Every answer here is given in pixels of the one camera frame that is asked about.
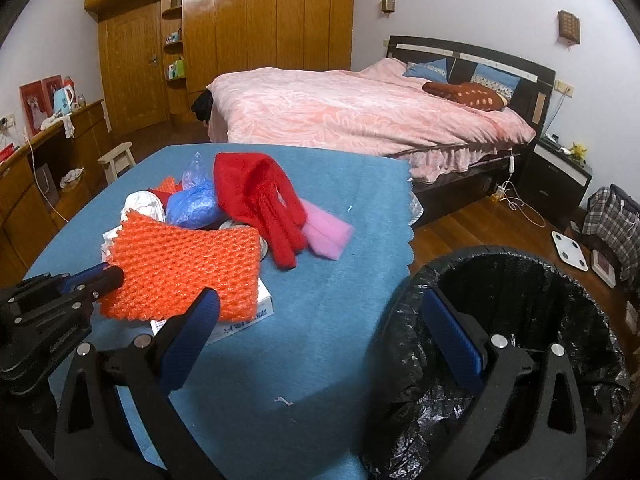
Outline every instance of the pillow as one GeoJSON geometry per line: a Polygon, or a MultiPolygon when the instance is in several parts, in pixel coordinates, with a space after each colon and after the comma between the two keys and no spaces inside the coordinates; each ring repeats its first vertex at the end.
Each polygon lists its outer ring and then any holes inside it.
{"type": "Polygon", "coordinates": [[[479,64],[476,67],[474,76],[471,78],[472,83],[480,83],[491,90],[495,90],[498,94],[505,96],[509,101],[513,97],[516,86],[520,82],[520,78],[516,75],[507,74],[502,70],[496,70],[487,65],[479,64]]]}
{"type": "Polygon", "coordinates": [[[454,101],[476,110],[484,110],[485,112],[502,110],[507,105],[505,97],[495,90],[478,83],[449,85],[429,82],[425,83],[422,89],[427,94],[443,97],[449,101],[454,101]]]}
{"type": "Polygon", "coordinates": [[[421,77],[437,83],[447,82],[447,60],[442,58],[427,63],[407,63],[404,77],[421,77]]]}

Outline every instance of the wooden stool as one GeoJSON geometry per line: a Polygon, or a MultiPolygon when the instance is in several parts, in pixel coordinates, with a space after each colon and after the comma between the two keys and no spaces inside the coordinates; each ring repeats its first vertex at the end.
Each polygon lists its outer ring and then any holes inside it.
{"type": "Polygon", "coordinates": [[[131,155],[131,146],[133,146],[131,142],[123,142],[98,159],[100,164],[106,166],[104,174],[107,177],[107,184],[115,182],[121,171],[126,168],[133,168],[136,165],[136,161],[131,155]]]}

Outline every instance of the black nightstand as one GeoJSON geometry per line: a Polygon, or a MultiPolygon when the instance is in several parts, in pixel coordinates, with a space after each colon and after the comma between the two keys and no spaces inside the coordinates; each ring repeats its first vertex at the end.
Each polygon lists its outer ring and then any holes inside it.
{"type": "Polygon", "coordinates": [[[517,184],[520,197],[560,232],[569,227],[593,172],[540,139],[529,155],[517,184]]]}

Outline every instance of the pink comforter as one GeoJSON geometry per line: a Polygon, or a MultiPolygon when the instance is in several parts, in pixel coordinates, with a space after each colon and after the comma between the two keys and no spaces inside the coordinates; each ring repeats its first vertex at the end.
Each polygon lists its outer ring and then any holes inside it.
{"type": "Polygon", "coordinates": [[[212,142],[286,144],[369,155],[403,155],[412,176],[433,182],[466,171],[489,153],[534,138],[514,111],[473,110],[422,90],[425,79],[402,77],[406,66],[383,59],[362,72],[259,68],[219,76],[210,86],[212,142]]]}

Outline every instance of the black garbage bag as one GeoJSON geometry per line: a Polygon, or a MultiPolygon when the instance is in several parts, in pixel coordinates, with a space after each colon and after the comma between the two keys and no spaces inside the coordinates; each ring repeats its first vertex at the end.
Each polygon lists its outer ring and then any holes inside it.
{"type": "MultiPolygon", "coordinates": [[[[420,316],[422,294],[440,290],[488,334],[521,348],[566,349],[578,384],[586,426],[588,472],[622,431],[629,374],[609,319],[573,278],[515,249],[480,246],[423,267],[392,309],[378,342],[378,388],[372,400],[360,458],[377,479],[413,480],[447,445],[474,397],[457,385],[420,316]]],[[[518,386],[513,405],[531,399],[518,386]]],[[[495,462],[524,441],[508,410],[481,465],[495,462]]]]}

